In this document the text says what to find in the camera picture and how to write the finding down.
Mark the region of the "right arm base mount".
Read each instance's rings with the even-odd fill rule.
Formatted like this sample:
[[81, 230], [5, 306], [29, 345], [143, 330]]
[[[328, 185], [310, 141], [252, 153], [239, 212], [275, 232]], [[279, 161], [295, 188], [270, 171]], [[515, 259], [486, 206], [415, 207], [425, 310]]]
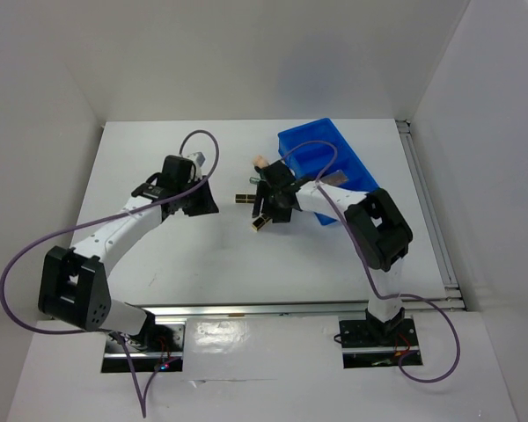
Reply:
[[339, 321], [333, 340], [341, 347], [345, 369], [422, 366], [422, 353], [412, 318], [406, 318], [387, 338], [375, 339], [364, 319]]

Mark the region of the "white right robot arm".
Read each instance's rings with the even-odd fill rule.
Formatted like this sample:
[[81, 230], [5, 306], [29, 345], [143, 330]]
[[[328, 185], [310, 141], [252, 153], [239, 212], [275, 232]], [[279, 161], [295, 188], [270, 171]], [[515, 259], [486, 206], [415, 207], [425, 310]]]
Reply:
[[413, 233], [389, 193], [378, 188], [356, 192], [313, 177], [296, 178], [281, 160], [272, 164], [257, 157], [260, 175], [253, 217], [289, 222], [294, 211], [324, 215], [350, 234], [370, 284], [365, 311], [366, 333], [377, 345], [387, 344], [404, 319], [400, 279]]

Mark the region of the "long black gold lipstick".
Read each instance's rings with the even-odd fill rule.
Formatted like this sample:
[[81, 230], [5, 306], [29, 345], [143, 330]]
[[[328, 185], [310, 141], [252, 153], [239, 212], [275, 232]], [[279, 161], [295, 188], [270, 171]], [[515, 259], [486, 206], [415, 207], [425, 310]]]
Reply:
[[256, 195], [249, 193], [237, 193], [234, 200], [236, 204], [253, 204], [256, 200]]

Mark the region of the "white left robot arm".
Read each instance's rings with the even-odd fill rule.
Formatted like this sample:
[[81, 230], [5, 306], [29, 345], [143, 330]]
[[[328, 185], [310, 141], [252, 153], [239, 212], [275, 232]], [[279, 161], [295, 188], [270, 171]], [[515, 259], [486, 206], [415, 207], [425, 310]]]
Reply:
[[68, 249], [52, 248], [44, 259], [38, 309], [83, 331], [118, 331], [137, 351], [156, 340], [156, 318], [110, 294], [108, 278], [119, 261], [169, 216], [215, 214], [201, 152], [167, 156], [160, 172], [132, 193], [122, 217], [103, 224]]

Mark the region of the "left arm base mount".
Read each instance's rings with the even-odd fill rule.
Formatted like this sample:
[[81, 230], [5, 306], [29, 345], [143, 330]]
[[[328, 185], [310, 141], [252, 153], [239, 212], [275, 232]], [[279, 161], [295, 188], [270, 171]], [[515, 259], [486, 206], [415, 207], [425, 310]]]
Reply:
[[[154, 369], [161, 373], [183, 370], [186, 321], [170, 319], [163, 326], [167, 329], [167, 333], [163, 337], [158, 336], [154, 346], [141, 346], [128, 336], [121, 336], [137, 373], [152, 373]], [[106, 339], [100, 372], [102, 374], [130, 373], [124, 348], [113, 335], [109, 335]]]

